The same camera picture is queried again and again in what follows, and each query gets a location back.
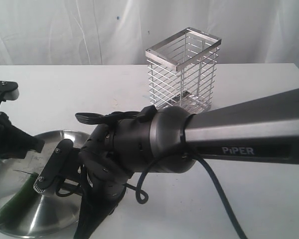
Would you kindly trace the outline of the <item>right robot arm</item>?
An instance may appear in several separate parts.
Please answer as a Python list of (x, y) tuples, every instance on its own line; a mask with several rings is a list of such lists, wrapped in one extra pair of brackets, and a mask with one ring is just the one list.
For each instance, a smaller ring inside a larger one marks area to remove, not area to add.
[(209, 174), (238, 236), (246, 238), (207, 159), (299, 165), (299, 89), (229, 107), (191, 114), (181, 107), (108, 115), (77, 113), (94, 125), (78, 154), (83, 191), (74, 237), (87, 239), (110, 215), (140, 173), (134, 187), (140, 204), (146, 175), (183, 173), (200, 162)]

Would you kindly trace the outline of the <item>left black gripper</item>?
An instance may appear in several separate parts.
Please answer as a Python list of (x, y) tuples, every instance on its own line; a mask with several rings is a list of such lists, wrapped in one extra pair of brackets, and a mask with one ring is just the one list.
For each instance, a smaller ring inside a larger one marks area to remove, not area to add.
[(0, 115), (0, 159), (24, 159), (28, 151), (41, 153), (45, 141), (11, 125)]

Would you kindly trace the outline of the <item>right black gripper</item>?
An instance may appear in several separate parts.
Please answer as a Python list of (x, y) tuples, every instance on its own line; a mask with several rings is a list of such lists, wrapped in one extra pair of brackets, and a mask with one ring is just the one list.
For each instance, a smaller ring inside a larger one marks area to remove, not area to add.
[(82, 172), (82, 196), (74, 239), (89, 239), (103, 220), (112, 214), (126, 192), (124, 171)]

